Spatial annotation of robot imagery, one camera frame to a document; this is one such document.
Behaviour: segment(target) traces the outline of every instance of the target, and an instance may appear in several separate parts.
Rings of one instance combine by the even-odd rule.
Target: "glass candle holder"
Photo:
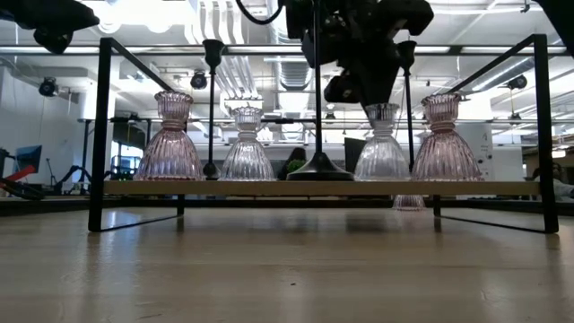
[[[408,165],[400,144],[393,137],[396,104],[373,104],[365,108],[373,128],[373,137],[362,149],[355,179],[357,180],[407,180]]]
[[[150,141],[134,175],[135,180],[202,180],[201,162],[187,136],[187,119],[193,98],[179,92],[159,92],[161,130]]]
[[[233,110],[238,141],[223,163],[220,180],[274,180],[273,167],[257,141],[263,110],[251,107]]]
[[[426,208],[422,196],[395,196],[393,208],[397,211],[422,211]]]
[[[482,180],[473,152],[455,131],[459,102],[455,93],[422,101],[432,135],[424,140],[414,162],[414,180]]]

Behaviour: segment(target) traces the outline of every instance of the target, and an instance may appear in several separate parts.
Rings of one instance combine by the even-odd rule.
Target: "wooden shelf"
[[[106,194],[219,196],[538,195],[537,182],[106,181]]]

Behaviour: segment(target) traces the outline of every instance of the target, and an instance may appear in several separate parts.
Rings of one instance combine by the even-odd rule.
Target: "black round base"
[[[325,153],[315,153],[313,159],[303,167],[287,175],[287,180],[306,181],[352,181],[354,177],[351,173],[338,168]]]
[[[208,162],[204,166],[205,180],[217,180],[219,178],[219,170],[214,163]]]

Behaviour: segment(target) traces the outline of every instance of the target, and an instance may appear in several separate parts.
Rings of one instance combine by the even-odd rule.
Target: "black cable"
[[[253,22],[254,24],[258,24],[258,25],[267,25],[267,24],[273,22],[275,19],[277,19],[277,17],[279,17],[279,14],[281,13],[281,10],[283,9],[283,5],[285,4],[285,0],[279,0],[277,2],[277,4],[279,5],[279,8],[277,9],[277,11],[271,17],[269,17],[265,20],[262,20],[262,21],[258,20],[256,17],[252,16],[251,13],[249,13],[249,11],[247,10],[247,8],[243,5],[243,3],[241,3],[241,0],[235,0],[235,3],[239,7],[239,9],[243,13],[243,15],[246,16],[250,22]]]
[[[44,193],[31,188],[28,185],[11,181],[9,179],[0,179],[0,183],[4,184],[4,187],[2,188],[3,190],[14,196],[30,201],[39,201],[44,198]]]

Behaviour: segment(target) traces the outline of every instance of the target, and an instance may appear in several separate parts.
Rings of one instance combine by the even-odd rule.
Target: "red object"
[[[8,176],[5,179],[11,180],[11,181],[16,181],[18,179],[23,179],[26,176],[30,175],[31,173],[33,173],[34,171],[36,171],[36,169],[34,168],[34,166],[27,166],[25,167],[23,170],[18,171],[17,173],[14,173],[10,176]]]

